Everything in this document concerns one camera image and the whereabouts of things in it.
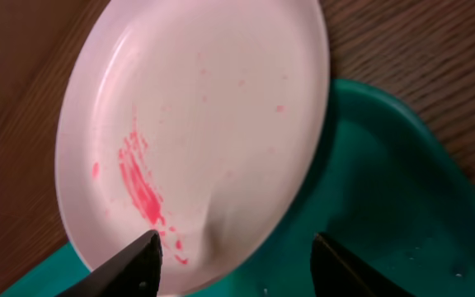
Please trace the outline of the white plate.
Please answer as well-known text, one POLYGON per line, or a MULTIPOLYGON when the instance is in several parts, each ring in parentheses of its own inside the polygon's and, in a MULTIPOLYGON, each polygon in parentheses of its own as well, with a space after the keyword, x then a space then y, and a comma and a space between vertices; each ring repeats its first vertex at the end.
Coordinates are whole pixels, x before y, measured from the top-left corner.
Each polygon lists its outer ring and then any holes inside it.
POLYGON ((316 0, 112 0, 64 95, 63 226, 96 270, 150 229, 161 295, 226 276, 292 204, 329 88, 316 0))

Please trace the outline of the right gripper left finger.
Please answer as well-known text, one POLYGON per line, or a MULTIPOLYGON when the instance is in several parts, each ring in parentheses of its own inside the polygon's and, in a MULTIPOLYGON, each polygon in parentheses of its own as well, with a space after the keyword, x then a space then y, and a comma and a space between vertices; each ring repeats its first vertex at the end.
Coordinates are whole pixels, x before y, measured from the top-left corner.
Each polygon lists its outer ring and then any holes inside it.
POLYGON ((162 259, 160 235, 150 230, 58 297, 156 297, 162 259))

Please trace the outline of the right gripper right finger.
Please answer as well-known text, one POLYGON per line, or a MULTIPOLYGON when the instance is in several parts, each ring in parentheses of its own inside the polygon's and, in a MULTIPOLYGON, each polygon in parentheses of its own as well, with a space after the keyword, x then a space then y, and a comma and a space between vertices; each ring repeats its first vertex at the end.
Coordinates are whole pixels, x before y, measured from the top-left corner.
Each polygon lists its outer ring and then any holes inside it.
POLYGON ((310 270, 317 297, 412 297, 326 233, 313 239, 310 270))

